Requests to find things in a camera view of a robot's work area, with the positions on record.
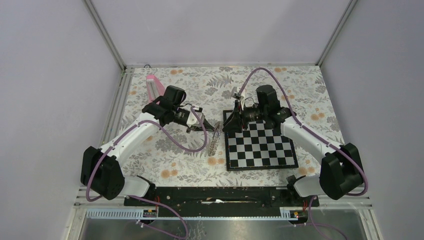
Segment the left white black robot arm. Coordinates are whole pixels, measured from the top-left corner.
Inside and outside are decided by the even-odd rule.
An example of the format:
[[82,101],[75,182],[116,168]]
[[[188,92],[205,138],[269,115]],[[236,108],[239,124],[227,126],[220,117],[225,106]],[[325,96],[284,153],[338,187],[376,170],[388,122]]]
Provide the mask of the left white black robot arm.
[[[186,152],[196,153],[206,147],[208,132],[214,132],[215,128],[205,119],[201,107],[191,105],[190,109],[184,108],[186,97],[183,89],[173,85],[166,87],[163,94],[148,103],[123,133],[101,147],[90,146],[84,151],[80,182],[86,186],[88,202],[100,198],[113,200],[119,195],[135,196],[144,206],[154,202],[153,183],[141,176],[125,177],[121,167],[141,143],[158,131]],[[178,143],[164,128],[171,123],[186,127],[188,133],[202,131],[202,146],[191,149]]]

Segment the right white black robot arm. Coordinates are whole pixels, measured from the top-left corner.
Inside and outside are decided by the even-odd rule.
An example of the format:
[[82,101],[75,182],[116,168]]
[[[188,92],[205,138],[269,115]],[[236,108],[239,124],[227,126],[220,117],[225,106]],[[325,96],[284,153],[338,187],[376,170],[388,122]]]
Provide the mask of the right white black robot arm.
[[245,106],[245,94],[237,87],[231,95],[234,108],[224,112],[222,127],[228,170],[288,168],[296,164],[297,143],[318,161],[320,170],[288,178],[286,198],[291,205],[299,206],[313,195],[338,200],[365,184],[357,147],[331,141],[299,123],[290,108],[281,106],[271,85],[256,89],[258,101],[251,106]]

